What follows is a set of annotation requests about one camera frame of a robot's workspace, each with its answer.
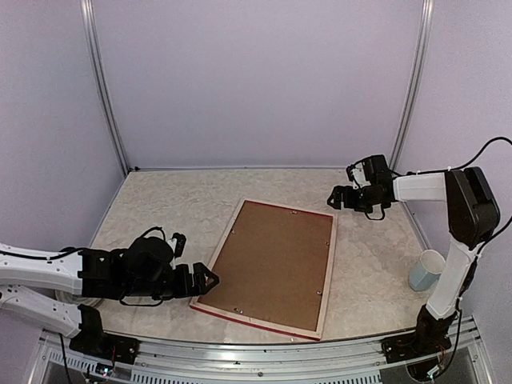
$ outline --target corkboard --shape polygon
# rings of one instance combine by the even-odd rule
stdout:
[[[220,284],[190,306],[247,325],[320,339],[335,231],[333,215],[243,200],[209,265]]]

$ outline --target beige table surface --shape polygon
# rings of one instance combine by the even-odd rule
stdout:
[[[187,237],[178,262],[207,264],[241,198],[336,213],[338,239],[322,339],[414,326],[428,293],[415,293],[407,285],[421,247],[402,207],[394,204],[382,222],[332,210],[326,200],[339,184],[349,184],[344,170],[132,172],[94,247],[128,247],[148,228],[163,226],[168,235],[180,232]],[[105,300],[99,310],[106,330],[140,336],[227,343],[304,341],[197,312],[189,302],[179,299],[144,308]]]

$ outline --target wall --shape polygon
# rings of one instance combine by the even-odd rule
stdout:
[[[437,0],[422,83],[398,170],[459,166],[497,135],[512,137],[512,3]],[[512,214],[512,148],[494,143],[475,163]],[[432,247],[447,252],[446,207],[410,205]],[[498,383],[512,361],[512,230],[484,252],[463,308],[473,313]]]
[[[389,155],[422,1],[95,2],[132,166],[341,166]]]
[[[0,241],[87,246],[122,175],[79,2],[0,2],[0,51]],[[2,313],[0,330],[0,381],[15,384],[40,328]]]

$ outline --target wooden frame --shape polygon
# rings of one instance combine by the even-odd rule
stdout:
[[[282,205],[282,204],[274,204],[271,202],[263,202],[263,201],[259,201],[259,200],[243,198],[240,201],[240,203],[238,204],[238,206],[233,214],[233,217],[227,223],[226,230],[224,231],[224,234],[222,235],[221,240],[220,240],[219,244],[217,245],[217,248],[215,249],[215,252],[214,252],[212,258],[211,258],[210,262],[208,263],[209,269],[211,269],[211,270],[213,269],[214,264],[217,261],[218,256],[220,255],[221,250],[224,247],[224,244],[230,234],[231,228],[232,228],[233,224],[235,223],[235,221],[237,220],[240,210],[242,209],[245,202],[256,202],[256,203],[266,204],[266,205],[270,205],[270,206],[278,206],[281,208],[287,208],[290,210],[307,212],[307,213],[311,213],[311,214],[319,214],[321,216],[327,216],[327,217],[332,218],[333,221],[332,221],[332,230],[330,233],[330,244],[329,244],[329,255],[328,255],[327,266],[326,266],[326,277],[325,277],[325,281],[324,281],[324,285],[323,285],[322,299],[321,299],[321,303],[320,303],[320,311],[318,313],[318,322],[317,322],[316,330],[315,331],[303,330],[300,328],[284,326],[284,325],[276,324],[273,322],[266,322],[266,321],[259,320],[256,318],[250,318],[249,316],[245,316],[243,314],[232,313],[227,310],[220,310],[219,308],[215,308],[215,307],[200,303],[198,301],[199,297],[192,298],[192,300],[190,301],[190,308],[192,308],[194,310],[201,311],[206,314],[211,314],[211,315],[219,317],[219,318],[224,318],[224,319],[230,320],[232,322],[238,322],[241,324],[253,326],[256,328],[263,329],[263,330],[270,330],[273,332],[278,332],[280,334],[288,334],[290,336],[296,336],[296,337],[300,337],[300,338],[308,338],[311,340],[319,341],[322,338],[322,332],[323,332],[323,327],[324,327],[325,317],[326,317],[326,312],[327,312],[327,303],[329,301],[330,282],[332,279],[332,272],[333,272],[333,266],[334,266],[334,250],[336,247],[336,232],[337,232],[337,228],[338,228],[338,217],[334,214],[326,214],[323,212],[318,212],[318,211],[313,211],[313,210],[304,210],[304,209],[293,207],[293,206],[286,206],[286,205]]]

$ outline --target red strip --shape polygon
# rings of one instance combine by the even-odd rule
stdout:
[[[260,330],[269,330],[270,332],[275,332],[277,334],[286,334],[288,336],[295,336],[296,338],[306,338],[308,340],[314,340],[316,342],[320,341],[320,338],[314,338],[314,337],[311,337],[311,336],[304,336],[302,334],[294,334],[292,332],[286,332],[284,330],[276,330],[274,328],[269,328],[269,327],[266,327],[266,326],[259,326],[259,325],[256,325],[256,324],[253,324],[253,323],[250,323],[250,322],[244,322],[244,321],[238,320],[236,318],[230,318],[228,316],[222,316],[221,314],[216,314],[215,312],[209,312],[208,310],[205,310],[203,308],[198,308],[196,306],[193,306],[192,304],[190,304],[190,308],[192,308],[193,310],[198,310],[199,312],[203,312],[205,314],[211,314],[212,316],[215,316],[216,318],[223,318],[224,320],[229,320],[230,322],[237,322],[238,324],[243,324],[244,326],[252,326],[252,327],[258,328]]]
[[[245,202],[250,202],[251,204],[259,204],[260,206],[271,206],[273,208],[281,208],[282,210],[296,210],[295,208],[286,208],[285,206],[275,206],[274,204],[267,204],[265,202],[254,202],[252,200],[246,200]],[[330,214],[319,214],[317,212],[309,212],[307,210],[296,210],[297,212],[302,212],[304,214],[314,214],[315,216],[323,216],[327,218],[333,218]]]

